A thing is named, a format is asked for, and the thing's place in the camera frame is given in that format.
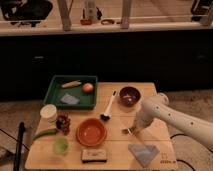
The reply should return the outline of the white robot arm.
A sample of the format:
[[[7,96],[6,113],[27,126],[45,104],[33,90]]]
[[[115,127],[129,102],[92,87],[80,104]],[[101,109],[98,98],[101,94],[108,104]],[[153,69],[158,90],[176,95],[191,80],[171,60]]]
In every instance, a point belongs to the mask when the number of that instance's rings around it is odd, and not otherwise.
[[[131,132],[147,128],[155,118],[179,129],[213,151],[213,123],[170,108],[169,99],[164,93],[147,97],[141,102],[141,108],[130,127]]]

